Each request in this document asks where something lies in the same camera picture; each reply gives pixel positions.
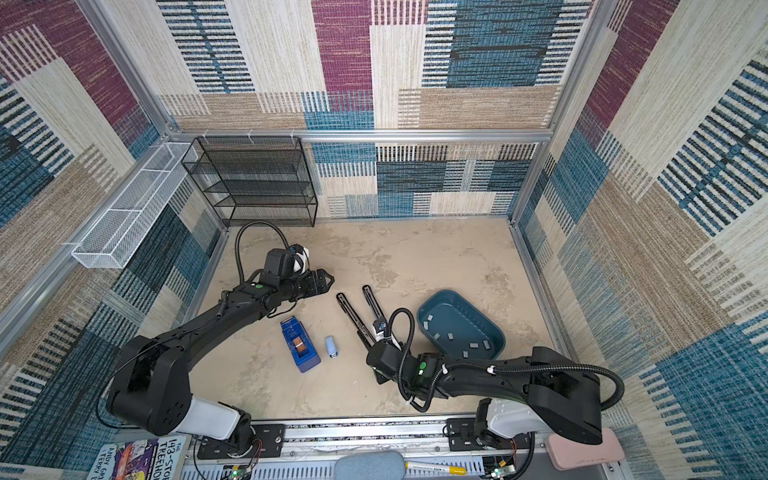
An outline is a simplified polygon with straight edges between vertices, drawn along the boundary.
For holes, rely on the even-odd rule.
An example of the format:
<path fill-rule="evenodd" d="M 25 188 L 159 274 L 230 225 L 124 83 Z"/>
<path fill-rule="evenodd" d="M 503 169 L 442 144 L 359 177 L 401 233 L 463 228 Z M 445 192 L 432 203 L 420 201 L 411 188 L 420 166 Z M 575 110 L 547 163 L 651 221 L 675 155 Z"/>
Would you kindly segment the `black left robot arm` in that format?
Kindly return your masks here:
<path fill-rule="evenodd" d="M 243 328 L 273 318 L 283 303 L 328 293 L 335 278 L 310 267 L 308 249 L 278 235 L 262 268 L 245 272 L 235 259 L 238 282 L 219 302 L 182 326 L 149 338 L 138 335 L 120 350 L 105 384 L 107 398 L 95 409 L 99 421 L 115 417 L 113 430 L 138 428 L 156 436 L 187 434 L 217 443 L 226 455 L 242 458 L 256 448 L 251 415 L 234 406 L 193 394 L 190 371 L 208 353 Z"/>

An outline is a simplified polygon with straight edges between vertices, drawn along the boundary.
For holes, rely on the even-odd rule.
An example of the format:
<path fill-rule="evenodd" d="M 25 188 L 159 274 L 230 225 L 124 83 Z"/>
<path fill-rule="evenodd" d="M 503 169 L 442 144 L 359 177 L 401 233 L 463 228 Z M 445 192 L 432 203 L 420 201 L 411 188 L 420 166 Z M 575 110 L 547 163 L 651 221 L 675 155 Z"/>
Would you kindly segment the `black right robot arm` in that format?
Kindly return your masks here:
<path fill-rule="evenodd" d="M 527 405 L 554 433 L 577 443 L 602 442 L 602 412 L 615 406 L 625 393 L 625 384 L 615 372 L 580 364 L 548 347 L 537 346 L 528 356 L 508 360 L 470 360 L 439 353 L 413 355 L 410 347 L 416 320 L 406 308 L 408 336 L 399 347 L 391 329 L 369 349 L 366 363 L 376 373 L 393 381 L 402 399 L 420 413 L 433 400 L 460 396 L 482 396 L 492 400 Z"/>

